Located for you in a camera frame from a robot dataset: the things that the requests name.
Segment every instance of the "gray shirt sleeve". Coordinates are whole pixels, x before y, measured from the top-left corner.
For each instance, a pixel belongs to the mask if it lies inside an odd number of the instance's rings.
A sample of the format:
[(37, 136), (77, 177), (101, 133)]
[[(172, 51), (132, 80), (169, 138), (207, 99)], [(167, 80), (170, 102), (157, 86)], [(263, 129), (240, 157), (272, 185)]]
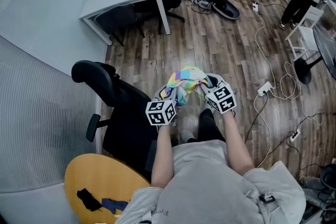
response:
[(254, 184), (261, 194), (272, 195), (289, 223), (300, 222), (306, 208), (305, 194), (283, 162), (276, 162), (270, 170), (252, 169), (243, 177)]
[(152, 212), (156, 209), (161, 192), (162, 188), (155, 187), (138, 189), (115, 224), (139, 224), (144, 220), (151, 221)]

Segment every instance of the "blue object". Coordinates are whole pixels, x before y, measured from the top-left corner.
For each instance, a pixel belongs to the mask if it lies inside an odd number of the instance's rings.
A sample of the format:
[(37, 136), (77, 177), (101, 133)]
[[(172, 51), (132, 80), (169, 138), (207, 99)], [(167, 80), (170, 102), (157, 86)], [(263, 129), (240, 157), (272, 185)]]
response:
[(116, 209), (124, 211), (127, 205), (128, 202), (126, 201), (115, 201), (109, 198), (104, 198), (101, 200), (101, 206), (106, 209), (109, 209), (112, 212), (112, 214), (115, 214)]

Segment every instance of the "white chair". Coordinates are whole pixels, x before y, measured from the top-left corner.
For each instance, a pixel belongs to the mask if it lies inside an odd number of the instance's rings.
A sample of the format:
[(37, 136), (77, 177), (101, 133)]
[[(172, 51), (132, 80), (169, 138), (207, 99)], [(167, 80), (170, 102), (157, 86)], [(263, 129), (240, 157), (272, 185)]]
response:
[[(288, 42), (293, 52), (294, 61), (298, 60), (303, 55), (306, 55), (307, 59), (309, 59), (319, 53), (319, 49), (316, 45), (316, 41), (314, 38), (313, 27), (318, 22), (318, 20), (321, 18), (322, 14), (323, 14), (323, 10), (319, 10), (317, 8), (314, 8), (313, 6), (310, 6), (307, 13), (302, 18), (301, 22), (299, 22), (298, 25), (294, 28), (294, 30), (286, 37), (286, 41)], [(309, 19), (312, 21), (312, 25), (310, 27), (302, 26), (304, 20), (306, 19)], [(290, 37), (294, 34), (295, 31), (299, 31), (298, 43), (302, 47), (294, 47), (292, 44), (292, 41), (290, 40)], [(310, 57), (308, 57), (307, 53), (310, 51), (312, 51), (313, 54)]]

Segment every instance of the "black pants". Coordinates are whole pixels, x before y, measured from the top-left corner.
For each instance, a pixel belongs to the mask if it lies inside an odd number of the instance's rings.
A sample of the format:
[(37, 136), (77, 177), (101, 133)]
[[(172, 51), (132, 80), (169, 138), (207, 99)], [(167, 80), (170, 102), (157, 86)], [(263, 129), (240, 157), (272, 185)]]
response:
[(225, 142), (220, 130), (218, 129), (214, 115), (210, 109), (204, 110), (199, 117), (198, 139), (190, 138), (188, 143), (201, 142), (208, 140), (222, 140)]
[(291, 0), (284, 11), (281, 22), (286, 24), (292, 18), (294, 23), (299, 23), (310, 6), (316, 7), (317, 3), (313, 0)]

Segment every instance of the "colorful cloth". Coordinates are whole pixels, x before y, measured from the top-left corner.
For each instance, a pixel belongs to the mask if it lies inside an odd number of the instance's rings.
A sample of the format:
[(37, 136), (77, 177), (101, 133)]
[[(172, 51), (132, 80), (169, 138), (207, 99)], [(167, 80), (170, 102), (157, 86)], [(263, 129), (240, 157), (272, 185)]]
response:
[(167, 98), (172, 89), (177, 87), (177, 102), (176, 106), (183, 106), (188, 103), (189, 94), (195, 91), (199, 98), (204, 98), (204, 92), (200, 84), (204, 83), (208, 87), (212, 87), (209, 77), (198, 67), (186, 66), (181, 71), (171, 75), (167, 88), (160, 93), (161, 98)]

